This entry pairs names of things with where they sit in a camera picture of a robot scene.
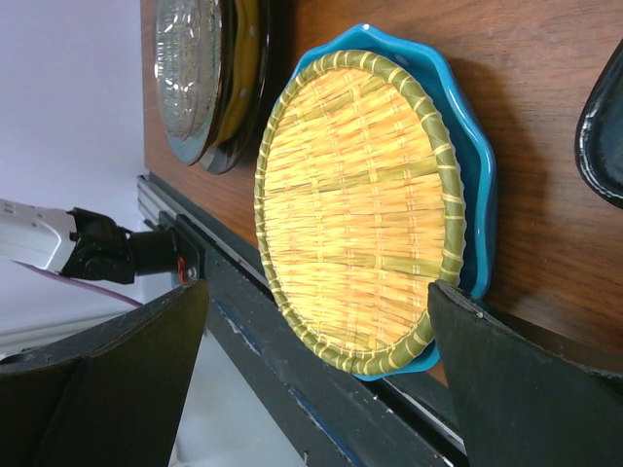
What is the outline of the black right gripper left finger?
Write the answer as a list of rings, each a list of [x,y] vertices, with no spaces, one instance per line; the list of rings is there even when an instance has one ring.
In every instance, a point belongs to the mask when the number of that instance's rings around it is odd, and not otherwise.
[[[168,465],[208,304],[196,280],[2,359],[2,465]]]

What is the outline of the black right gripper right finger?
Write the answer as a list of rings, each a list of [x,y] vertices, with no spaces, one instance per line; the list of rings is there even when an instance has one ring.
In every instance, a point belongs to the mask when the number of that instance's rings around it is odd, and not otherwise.
[[[443,280],[428,312],[472,466],[619,466],[622,356]]]

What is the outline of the woven bamboo plate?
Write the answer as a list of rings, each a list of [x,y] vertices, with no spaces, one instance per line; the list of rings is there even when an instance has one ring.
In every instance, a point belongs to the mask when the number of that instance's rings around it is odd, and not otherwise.
[[[459,282],[465,201],[450,133],[404,68],[347,50],[301,70],[264,132],[254,210],[275,302],[321,360],[373,377],[432,343],[428,287]]]

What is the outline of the blue polka dot plate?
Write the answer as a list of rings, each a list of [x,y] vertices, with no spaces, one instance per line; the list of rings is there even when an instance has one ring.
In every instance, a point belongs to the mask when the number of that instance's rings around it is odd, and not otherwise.
[[[364,50],[407,70],[431,97],[455,146],[465,201],[465,247],[458,287],[476,299],[487,294],[494,269],[497,181],[494,150],[444,56],[429,45],[391,36],[369,23],[305,52],[290,78],[326,54]]]

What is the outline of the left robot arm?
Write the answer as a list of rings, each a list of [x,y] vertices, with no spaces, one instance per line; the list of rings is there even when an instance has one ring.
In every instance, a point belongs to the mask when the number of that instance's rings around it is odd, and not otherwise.
[[[132,232],[81,208],[43,208],[1,201],[1,257],[54,276],[128,285],[169,272],[184,284],[200,277],[202,254],[171,221]]]

